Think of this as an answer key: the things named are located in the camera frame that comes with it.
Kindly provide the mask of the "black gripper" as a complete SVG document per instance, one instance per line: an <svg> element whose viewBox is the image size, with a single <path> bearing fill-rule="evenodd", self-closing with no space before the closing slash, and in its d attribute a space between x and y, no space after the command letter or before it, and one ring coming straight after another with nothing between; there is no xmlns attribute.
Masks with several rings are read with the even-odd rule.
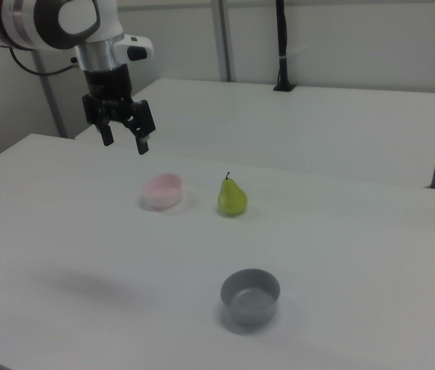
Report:
<svg viewBox="0 0 435 370"><path fill-rule="evenodd" d="M110 120L122 123L133 135L140 155L149 150L148 139L156 129L149 103L133 102L132 83L127 64L114 69L85 71L89 93L83 96L86 121L94 125L103 145L114 143Z"/></svg>

